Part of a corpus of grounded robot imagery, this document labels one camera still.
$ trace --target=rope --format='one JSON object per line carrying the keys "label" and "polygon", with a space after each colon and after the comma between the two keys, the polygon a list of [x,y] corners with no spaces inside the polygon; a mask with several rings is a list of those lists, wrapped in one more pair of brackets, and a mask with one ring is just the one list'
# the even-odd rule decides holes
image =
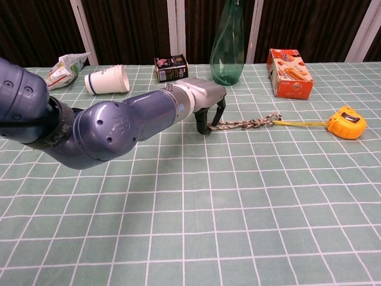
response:
{"label": "rope", "polygon": [[271,113],[263,119],[251,119],[251,120],[240,120],[240,121],[220,121],[216,126],[212,126],[211,123],[208,124],[208,127],[212,131],[217,130],[228,130],[228,129],[250,129],[258,128],[264,125],[274,125],[274,121],[281,121],[282,115],[279,113]]}

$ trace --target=glass bottle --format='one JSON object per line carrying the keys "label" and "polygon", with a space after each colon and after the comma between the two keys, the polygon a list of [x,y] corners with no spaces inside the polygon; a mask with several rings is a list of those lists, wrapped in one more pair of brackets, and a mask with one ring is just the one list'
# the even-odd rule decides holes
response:
{"label": "glass bottle", "polygon": [[210,57],[213,81],[234,85],[243,69],[242,0],[226,0]]}

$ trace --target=curtain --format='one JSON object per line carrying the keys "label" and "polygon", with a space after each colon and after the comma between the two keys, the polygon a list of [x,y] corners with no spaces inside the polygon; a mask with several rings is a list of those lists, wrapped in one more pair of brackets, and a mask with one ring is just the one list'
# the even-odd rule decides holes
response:
{"label": "curtain", "polygon": [[83,0],[99,64],[153,64],[170,55],[166,0]]}
{"label": "curtain", "polygon": [[0,57],[22,67],[85,52],[70,0],[0,0],[0,27]]}
{"label": "curtain", "polygon": [[[208,64],[226,0],[185,0],[186,58],[190,64]],[[245,55],[249,44],[255,0],[242,0]]]}
{"label": "curtain", "polygon": [[381,61],[381,28],[379,28],[364,61]]}
{"label": "curtain", "polygon": [[297,49],[304,61],[345,61],[370,0],[264,0],[255,63],[270,48]]}

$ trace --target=white paper cup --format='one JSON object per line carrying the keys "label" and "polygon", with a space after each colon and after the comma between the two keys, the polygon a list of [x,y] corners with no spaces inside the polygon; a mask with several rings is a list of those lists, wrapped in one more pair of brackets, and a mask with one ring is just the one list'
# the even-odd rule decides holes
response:
{"label": "white paper cup", "polygon": [[123,65],[87,74],[85,85],[88,92],[94,95],[130,91],[127,71]]}

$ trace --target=tape measure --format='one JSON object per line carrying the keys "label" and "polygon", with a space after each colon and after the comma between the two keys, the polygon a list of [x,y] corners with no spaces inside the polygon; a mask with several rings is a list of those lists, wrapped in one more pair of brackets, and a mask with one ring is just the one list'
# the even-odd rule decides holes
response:
{"label": "tape measure", "polygon": [[325,126],[328,131],[343,139],[357,139],[366,127],[366,120],[349,106],[343,106],[330,117],[328,122],[286,122],[274,120],[276,125],[287,126]]}

